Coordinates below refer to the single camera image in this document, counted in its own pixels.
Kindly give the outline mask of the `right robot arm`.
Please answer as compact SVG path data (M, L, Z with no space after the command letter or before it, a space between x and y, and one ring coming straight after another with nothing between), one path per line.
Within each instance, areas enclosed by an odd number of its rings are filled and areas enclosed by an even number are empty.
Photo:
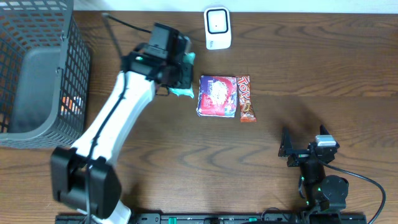
M340 211L346 208L349 183L342 177L325 173L325 166L335 159L339 147L323 125L306 149L294 149L289 130L282 129L278 156L286 157L289 167L300 168L298 191L307 201L307 208L297 215L298 222L342 222Z

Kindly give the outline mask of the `red Top chocolate bar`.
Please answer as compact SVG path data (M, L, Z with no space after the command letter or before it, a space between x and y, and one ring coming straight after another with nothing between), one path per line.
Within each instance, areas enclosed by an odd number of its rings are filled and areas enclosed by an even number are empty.
M237 76L239 93L240 121L242 123L255 123L257 121L251 103L250 76Z

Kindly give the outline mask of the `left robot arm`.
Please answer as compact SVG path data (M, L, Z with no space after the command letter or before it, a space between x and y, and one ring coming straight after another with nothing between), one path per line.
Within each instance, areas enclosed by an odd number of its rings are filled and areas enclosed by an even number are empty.
M69 149L50 157L56 201L81 212L72 223L128 223L131 209L121 201L115 167L122 146L157 88L191 91L194 53L191 40L156 23L150 40L121 56L121 68L108 100L91 126Z

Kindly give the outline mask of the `purple red snack bag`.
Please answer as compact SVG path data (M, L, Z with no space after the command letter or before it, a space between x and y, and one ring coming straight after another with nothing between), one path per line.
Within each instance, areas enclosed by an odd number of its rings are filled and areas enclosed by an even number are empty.
M197 115L233 118L237 108L236 77L200 77Z

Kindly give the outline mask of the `teal snack packet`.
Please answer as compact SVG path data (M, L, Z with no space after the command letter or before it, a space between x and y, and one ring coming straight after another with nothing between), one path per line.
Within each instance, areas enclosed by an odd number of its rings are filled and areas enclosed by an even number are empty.
M190 52L183 57L183 62L187 62L189 65L194 65L195 53ZM190 98L194 98L193 86L190 88L181 89L181 88L169 88L169 91L177 96L189 96Z

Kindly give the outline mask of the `orange white snack packet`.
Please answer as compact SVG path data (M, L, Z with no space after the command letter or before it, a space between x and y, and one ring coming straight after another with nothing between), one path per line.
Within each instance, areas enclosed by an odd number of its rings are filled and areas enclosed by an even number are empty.
M82 114L83 100L79 96L63 96L62 104L60 109L60 114Z

